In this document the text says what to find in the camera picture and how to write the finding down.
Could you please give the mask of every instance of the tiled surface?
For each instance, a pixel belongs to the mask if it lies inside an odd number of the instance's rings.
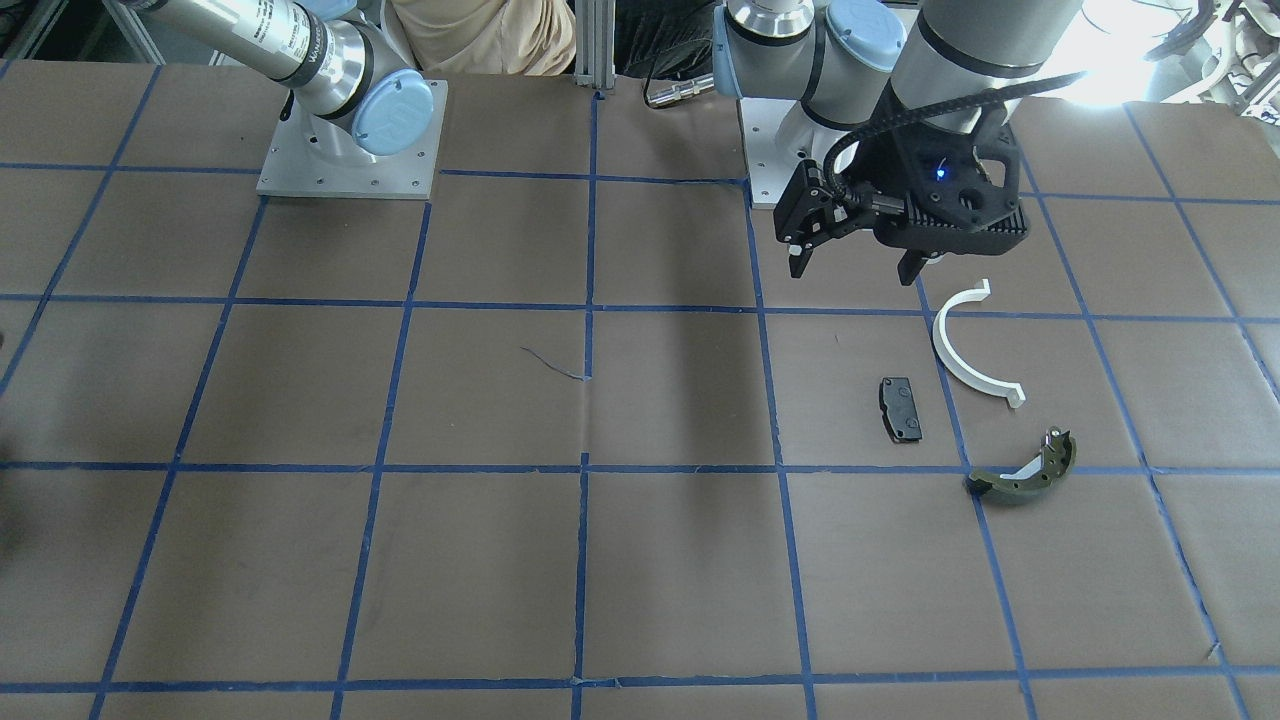
[[[1220,110],[1023,102],[1032,236],[902,288],[787,277],[722,97],[454,77],[429,210],[262,204],[261,78],[4,68],[6,720],[1276,714],[1280,193]],[[1018,410],[932,354],[984,277]],[[1061,487],[964,493],[1050,424]]]
[[[1280,664],[1280,486],[1275,477],[1161,477],[1169,514],[1233,662]]]
[[[1124,678],[1046,680],[1032,684],[1044,720],[1234,720],[1231,692],[1221,678]]]

